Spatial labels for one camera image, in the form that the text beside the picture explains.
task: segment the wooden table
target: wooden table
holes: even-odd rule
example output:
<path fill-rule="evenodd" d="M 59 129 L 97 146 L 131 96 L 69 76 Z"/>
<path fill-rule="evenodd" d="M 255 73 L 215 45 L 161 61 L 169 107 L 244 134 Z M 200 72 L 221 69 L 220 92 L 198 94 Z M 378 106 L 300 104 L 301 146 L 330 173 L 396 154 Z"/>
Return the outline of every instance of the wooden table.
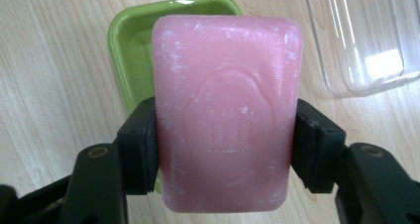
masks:
<path fill-rule="evenodd" d="M 26 194 L 68 175 L 83 148 L 112 142 L 127 118 L 107 47 L 113 18 L 161 0 L 0 0 L 0 182 Z M 305 0 L 235 0 L 247 15 L 294 19 L 305 35 L 300 97 L 348 133 L 391 151 L 420 179 L 420 80 L 366 97 L 325 85 Z M 158 194 L 129 197 L 131 223 L 337 223 L 334 194 L 291 171 L 286 202 L 244 214 L 177 214 Z"/>

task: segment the green tray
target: green tray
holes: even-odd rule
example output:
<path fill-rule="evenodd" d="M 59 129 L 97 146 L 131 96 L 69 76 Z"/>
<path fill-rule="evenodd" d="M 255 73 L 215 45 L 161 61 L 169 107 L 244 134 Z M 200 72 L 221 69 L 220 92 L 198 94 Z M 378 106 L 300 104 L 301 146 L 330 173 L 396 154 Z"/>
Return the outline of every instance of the green tray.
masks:
<path fill-rule="evenodd" d="M 234 0 L 167 0 L 118 14 L 108 31 L 108 47 L 128 114 L 155 94 L 152 28 L 158 18 L 170 14 L 242 15 L 242 11 Z"/>

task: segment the pink object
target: pink object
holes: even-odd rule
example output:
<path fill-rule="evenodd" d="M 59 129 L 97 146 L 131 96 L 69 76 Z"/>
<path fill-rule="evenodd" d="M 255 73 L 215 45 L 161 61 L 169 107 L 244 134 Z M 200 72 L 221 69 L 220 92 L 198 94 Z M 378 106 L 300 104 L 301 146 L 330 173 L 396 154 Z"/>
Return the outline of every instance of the pink object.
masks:
<path fill-rule="evenodd" d="M 162 198 L 176 212 L 279 207 L 302 36 L 291 20 L 167 16 L 153 31 Z"/>

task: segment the wood grain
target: wood grain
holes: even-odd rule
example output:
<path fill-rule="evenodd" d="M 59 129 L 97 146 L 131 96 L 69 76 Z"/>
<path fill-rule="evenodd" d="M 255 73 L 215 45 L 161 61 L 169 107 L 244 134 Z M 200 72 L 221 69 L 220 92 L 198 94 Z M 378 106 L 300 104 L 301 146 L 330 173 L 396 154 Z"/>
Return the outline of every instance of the wood grain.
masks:
<path fill-rule="evenodd" d="M 26 194 L 70 174 L 83 148 L 113 141 L 127 115 L 107 30 L 125 8 L 157 1 L 0 0 L 1 183 Z M 305 0 L 235 1 L 248 15 L 297 21 L 305 40 L 300 97 L 342 126 L 348 143 L 380 145 L 420 179 L 419 80 L 366 97 L 334 97 Z M 309 193 L 293 171 L 286 202 L 272 212 L 177 214 L 155 193 L 131 196 L 129 205 L 131 223 L 338 222 L 334 194 Z"/>

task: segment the clear plastic container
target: clear plastic container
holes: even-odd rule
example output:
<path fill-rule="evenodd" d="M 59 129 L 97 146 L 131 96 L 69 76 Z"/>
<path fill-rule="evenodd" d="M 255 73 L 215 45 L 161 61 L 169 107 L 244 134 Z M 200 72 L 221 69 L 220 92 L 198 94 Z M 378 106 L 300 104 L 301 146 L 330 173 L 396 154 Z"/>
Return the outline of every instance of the clear plastic container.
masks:
<path fill-rule="evenodd" d="M 307 0 L 329 89 L 365 96 L 420 77 L 419 0 Z"/>

